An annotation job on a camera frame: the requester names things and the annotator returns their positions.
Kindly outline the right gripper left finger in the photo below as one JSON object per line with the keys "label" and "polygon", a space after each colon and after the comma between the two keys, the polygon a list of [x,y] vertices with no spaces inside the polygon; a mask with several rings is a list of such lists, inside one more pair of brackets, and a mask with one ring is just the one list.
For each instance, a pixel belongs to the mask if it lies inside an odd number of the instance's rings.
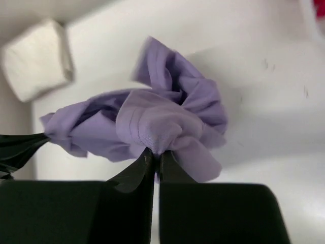
{"label": "right gripper left finger", "polygon": [[1,243],[150,243],[151,150],[108,181],[1,183]]}

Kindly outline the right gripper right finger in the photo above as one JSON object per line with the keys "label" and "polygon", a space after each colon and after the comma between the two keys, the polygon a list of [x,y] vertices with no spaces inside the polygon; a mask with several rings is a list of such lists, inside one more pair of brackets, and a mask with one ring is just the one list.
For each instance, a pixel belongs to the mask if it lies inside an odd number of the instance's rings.
{"label": "right gripper right finger", "polygon": [[261,184],[198,183],[171,151],[160,159],[161,243],[290,243],[273,192]]}

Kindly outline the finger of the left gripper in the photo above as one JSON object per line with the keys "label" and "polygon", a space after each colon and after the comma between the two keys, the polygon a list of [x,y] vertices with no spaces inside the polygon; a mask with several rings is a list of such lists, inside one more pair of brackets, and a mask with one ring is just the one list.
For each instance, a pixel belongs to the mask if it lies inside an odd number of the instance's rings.
{"label": "finger of the left gripper", "polygon": [[49,142],[44,133],[32,135],[1,135],[1,180],[14,179],[12,173],[21,169],[36,151]]}

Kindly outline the white t shirt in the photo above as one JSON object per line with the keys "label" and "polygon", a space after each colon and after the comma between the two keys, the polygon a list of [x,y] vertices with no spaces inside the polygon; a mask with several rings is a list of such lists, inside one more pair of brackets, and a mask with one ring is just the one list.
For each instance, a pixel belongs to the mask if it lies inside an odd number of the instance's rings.
{"label": "white t shirt", "polygon": [[74,66],[65,28],[53,19],[29,27],[2,47],[1,67],[22,102],[70,83]]}

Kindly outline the lavender t shirt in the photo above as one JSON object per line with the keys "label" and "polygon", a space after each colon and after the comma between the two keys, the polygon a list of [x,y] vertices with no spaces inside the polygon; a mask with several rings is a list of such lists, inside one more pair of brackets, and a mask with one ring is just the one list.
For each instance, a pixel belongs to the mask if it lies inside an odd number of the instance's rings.
{"label": "lavender t shirt", "polygon": [[45,134],[69,154],[111,162],[170,150],[196,181],[217,178],[211,150],[225,143],[228,118],[216,82],[179,52],[149,38],[134,74],[144,88],[91,97],[41,117]]}

